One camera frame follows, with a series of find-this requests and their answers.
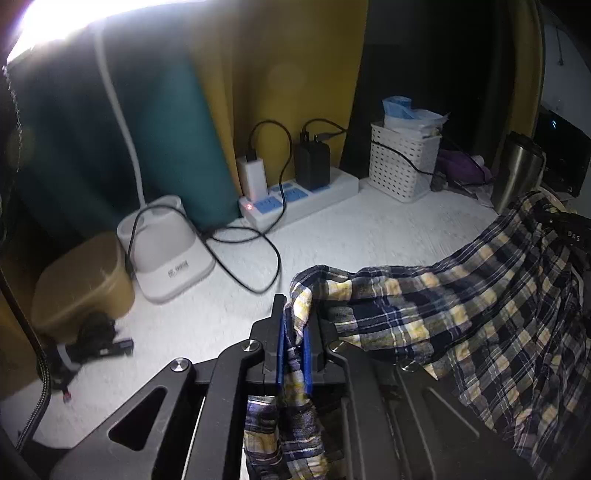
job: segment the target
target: white plastic basket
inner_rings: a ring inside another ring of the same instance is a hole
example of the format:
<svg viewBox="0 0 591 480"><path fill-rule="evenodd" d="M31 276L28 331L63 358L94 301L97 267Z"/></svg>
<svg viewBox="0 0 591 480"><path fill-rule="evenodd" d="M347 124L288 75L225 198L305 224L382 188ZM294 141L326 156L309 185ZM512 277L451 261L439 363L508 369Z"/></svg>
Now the white plastic basket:
<svg viewBox="0 0 591 480"><path fill-rule="evenodd" d="M422 171L435 170L441 136L408 138L379 124L371 126L372 142L403 153ZM430 191L431 175L416 172L400 155L372 143L369 184L400 202L413 202Z"/></svg>

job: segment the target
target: blue outlet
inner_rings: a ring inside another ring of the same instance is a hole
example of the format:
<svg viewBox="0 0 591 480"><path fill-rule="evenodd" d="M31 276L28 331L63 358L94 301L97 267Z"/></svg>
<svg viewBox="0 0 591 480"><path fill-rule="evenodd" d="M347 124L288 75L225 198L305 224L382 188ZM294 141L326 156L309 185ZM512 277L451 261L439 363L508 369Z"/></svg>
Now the blue outlet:
<svg viewBox="0 0 591 480"><path fill-rule="evenodd" d="M300 189L291 189L287 190L287 192L284 191L283 193L285 193L285 199L287 200L287 203L295 202L296 200L300 200L308 196L306 192L303 192Z"/></svg>
<svg viewBox="0 0 591 480"><path fill-rule="evenodd" d="M325 190L328 190L330 188L330 185L324 185L323 187L319 187L316 190L312 190L312 193L318 193L318 192L323 192Z"/></svg>
<svg viewBox="0 0 591 480"><path fill-rule="evenodd" d="M290 189L292 187L291 183L287 182L283 184L283 192L285 192L287 189ZM279 185L276 185L275 187L271 188L272 192L275 193L279 193Z"/></svg>
<svg viewBox="0 0 591 480"><path fill-rule="evenodd" d="M281 202L277 200L273 196L269 196L266 199L259 200L258 202L253 203L256 209L261 213L269 213L275 209L281 207Z"/></svg>

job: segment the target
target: white wall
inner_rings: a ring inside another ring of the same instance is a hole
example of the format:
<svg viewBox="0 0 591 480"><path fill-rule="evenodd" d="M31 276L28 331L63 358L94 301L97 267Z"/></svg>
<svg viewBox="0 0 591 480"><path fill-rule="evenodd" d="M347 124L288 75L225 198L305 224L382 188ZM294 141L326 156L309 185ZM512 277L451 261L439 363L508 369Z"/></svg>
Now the white wall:
<svg viewBox="0 0 591 480"><path fill-rule="evenodd" d="M551 21L551 14L545 18ZM556 27L553 23L544 26L546 58L542 104L591 137L591 72L569 36L560 28L558 34L563 66L558 64ZM572 205L581 215L591 218L591 171L587 171L579 198Z"/></svg>

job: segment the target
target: white phone charger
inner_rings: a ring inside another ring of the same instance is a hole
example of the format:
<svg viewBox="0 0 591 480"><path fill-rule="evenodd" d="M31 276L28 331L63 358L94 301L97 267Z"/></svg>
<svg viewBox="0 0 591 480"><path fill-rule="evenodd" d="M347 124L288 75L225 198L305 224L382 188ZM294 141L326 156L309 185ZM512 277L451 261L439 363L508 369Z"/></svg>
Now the white phone charger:
<svg viewBox="0 0 591 480"><path fill-rule="evenodd" d="M258 202L269 195L267 189L267 178L265 177L265 166L261 158L247 161L246 157L236 159L238 167L238 178L242 193L251 202Z"/></svg>

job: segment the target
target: black charger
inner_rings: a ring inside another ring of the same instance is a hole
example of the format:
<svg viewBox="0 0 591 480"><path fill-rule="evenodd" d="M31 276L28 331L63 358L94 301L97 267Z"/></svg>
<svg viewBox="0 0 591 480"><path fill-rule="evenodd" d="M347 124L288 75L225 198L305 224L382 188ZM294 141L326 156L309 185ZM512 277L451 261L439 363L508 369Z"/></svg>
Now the black charger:
<svg viewBox="0 0 591 480"><path fill-rule="evenodd" d="M307 190L326 187L330 183L330 147L307 131L300 134L294 150L295 181Z"/></svg>

